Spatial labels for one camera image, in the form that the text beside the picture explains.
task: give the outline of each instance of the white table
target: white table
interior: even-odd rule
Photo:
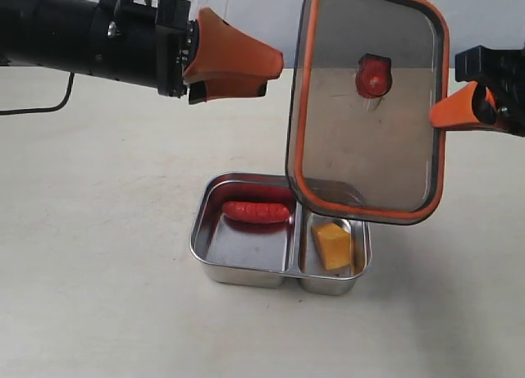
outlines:
[[[0,79],[4,109],[66,84]],[[449,134],[438,211],[373,226],[372,269],[344,297],[204,275],[189,251],[203,187],[283,174],[290,83],[189,107],[77,76],[64,111],[0,118],[1,377],[523,376],[522,139]]]

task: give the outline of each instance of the black cable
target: black cable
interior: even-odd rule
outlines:
[[[14,110],[0,110],[0,116],[15,116],[19,114],[35,114],[35,113],[51,113],[58,112],[61,110],[68,102],[71,96],[71,91],[73,90],[73,82],[75,80],[75,74],[69,74],[69,80],[67,81],[66,95],[60,103],[53,107],[35,107],[29,109],[14,109]]]

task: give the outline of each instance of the orange silicone rim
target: orange silicone rim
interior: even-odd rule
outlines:
[[[450,54],[450,38],[448,26],[445,22],[444,17],[440,12],[427,0],[410,0],[420,5],[427,7],[432,11],[441,23],[443,29],[443,54],[442,54],[442,89],[441,98],[445,98],[448,91],[448,80],[449,80],[449,54]],[[303,157],[304,157],[304,136],[306,131],[306,117],[307,117],[307,105],[308,105],[308,93],[310,86],[310,76],[312,73],[312,59],[313,59],[313,47],[315,44],[316,36],[316,23],[317,15],[319,13],[320,0],[312,0],[310,8],[310,16],[308,18],[308,31],[306,39],[306,49],[304,56],[304,74],[303,83],[301,85],[301,98],[299,102],[299,121],[297,129],[296,139],[296,150],[295,150],[295,164],[294,172],[297,180],[297,185],[301,190],[304,197],[311,203],[318,207],[330,210],[332,212],[348,212],[355,216],[375,217],[375,218],[394,218],[405,221],[418,221],[422,218],[430,216],[437,208],[440,203],[441,195],[443,193],[443,179],[445,174],[445,131],[438,131],[438,145],[437,150],[437,182],[434,196],[431,200],[425,204],[422,208],[414,212],[403,212],[398,210],[382,210],[382,209],[371,209],[363,207],[349,207],[340,203],[328,202],[319,198],[307,185],[306,180],[303,176]]]

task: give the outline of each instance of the cheese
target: cheese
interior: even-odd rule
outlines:
[[[312,227],[313,239],[325,270],[331,271],[350,265],[352,239],[336,224]]]

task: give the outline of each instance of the sausage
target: sausage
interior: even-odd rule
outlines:
[[[281,203],[226,202],[222,212],[233,221],[251,224],[276,224],[290,218],[290,210]]]

